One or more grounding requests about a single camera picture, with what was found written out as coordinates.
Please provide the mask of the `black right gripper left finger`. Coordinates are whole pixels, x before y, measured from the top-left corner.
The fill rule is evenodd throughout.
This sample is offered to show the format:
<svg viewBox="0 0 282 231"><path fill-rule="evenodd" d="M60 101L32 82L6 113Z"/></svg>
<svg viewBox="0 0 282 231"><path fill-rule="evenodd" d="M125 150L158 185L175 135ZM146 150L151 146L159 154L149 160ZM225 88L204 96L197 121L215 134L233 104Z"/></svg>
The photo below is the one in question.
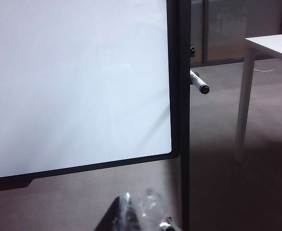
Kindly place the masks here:
<svg viewBox="0 0 282 231"><path fill-rule="evenodd" d="M116 197L102 218L102 231L141 231L136 210L127 196Z"/></svg>

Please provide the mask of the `plastic-wrapped right gripper right finger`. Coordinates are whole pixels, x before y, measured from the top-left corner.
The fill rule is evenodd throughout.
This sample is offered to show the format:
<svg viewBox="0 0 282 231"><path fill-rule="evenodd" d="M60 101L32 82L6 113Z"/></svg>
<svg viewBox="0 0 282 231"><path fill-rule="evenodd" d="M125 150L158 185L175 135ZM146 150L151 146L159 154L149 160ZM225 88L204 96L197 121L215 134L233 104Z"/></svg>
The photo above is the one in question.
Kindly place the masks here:
<svg viewBox="0 0 282 231"><path fill-rule="evenodd" d="M146 189L141 197L141 226L143 231L179 230L171 216L167 216L165 199L154 189Z"/></svg>

